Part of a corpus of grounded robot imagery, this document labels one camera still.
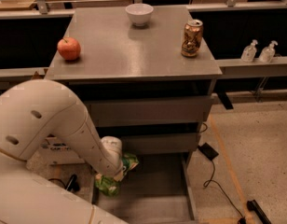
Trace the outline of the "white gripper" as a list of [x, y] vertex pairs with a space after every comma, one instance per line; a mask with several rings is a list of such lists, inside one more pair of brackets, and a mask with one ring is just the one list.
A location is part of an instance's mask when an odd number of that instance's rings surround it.
[[[102, 138], [102, 145], [108, 153], [108, 157], [112, 164], [120, 164], [122, 157], [122, 142], [120, 139], [113, 136], [105, 136]], [[117, 175], [114, 176], [114, 180], [120, 182], [126, 173], [126, 167], [123, 167]]]

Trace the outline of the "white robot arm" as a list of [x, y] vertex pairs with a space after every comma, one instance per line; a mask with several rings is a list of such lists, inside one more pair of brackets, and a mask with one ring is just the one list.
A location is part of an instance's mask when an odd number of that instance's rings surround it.
[[121, 141], [98, 135], [74, 92], [48, 79], [23, 82], [0, 96], [0, 224], [128, 224], [26, 168], [51, 135], [97, 173], [123, 176]]

